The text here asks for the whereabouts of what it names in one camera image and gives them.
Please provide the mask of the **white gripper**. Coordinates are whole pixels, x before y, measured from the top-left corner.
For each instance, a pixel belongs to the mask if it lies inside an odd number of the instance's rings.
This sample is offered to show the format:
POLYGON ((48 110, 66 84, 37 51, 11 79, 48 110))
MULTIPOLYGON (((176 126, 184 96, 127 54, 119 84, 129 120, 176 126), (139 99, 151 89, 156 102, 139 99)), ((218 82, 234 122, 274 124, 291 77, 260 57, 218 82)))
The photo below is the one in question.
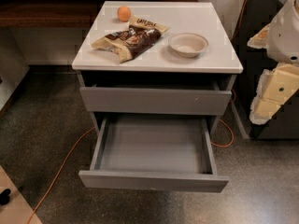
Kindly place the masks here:
POLYGON ((266 49, 278 62, 264 69, 250 106, 249 120, 263 125, 299 90, 299 0, 288 0, 278 14, 247 43, 253 49, 266 49))

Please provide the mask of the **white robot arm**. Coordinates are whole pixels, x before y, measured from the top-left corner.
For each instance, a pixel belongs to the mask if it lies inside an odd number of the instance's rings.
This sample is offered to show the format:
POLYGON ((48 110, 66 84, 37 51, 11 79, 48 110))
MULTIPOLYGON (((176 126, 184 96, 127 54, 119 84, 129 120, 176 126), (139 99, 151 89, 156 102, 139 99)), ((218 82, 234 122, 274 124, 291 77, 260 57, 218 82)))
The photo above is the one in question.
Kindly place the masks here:
POLYGON ((288 0, 248 46, 278 63, 263 70, 250 106, 250 121, 263 125, 299 90, 299 0, 288 0))

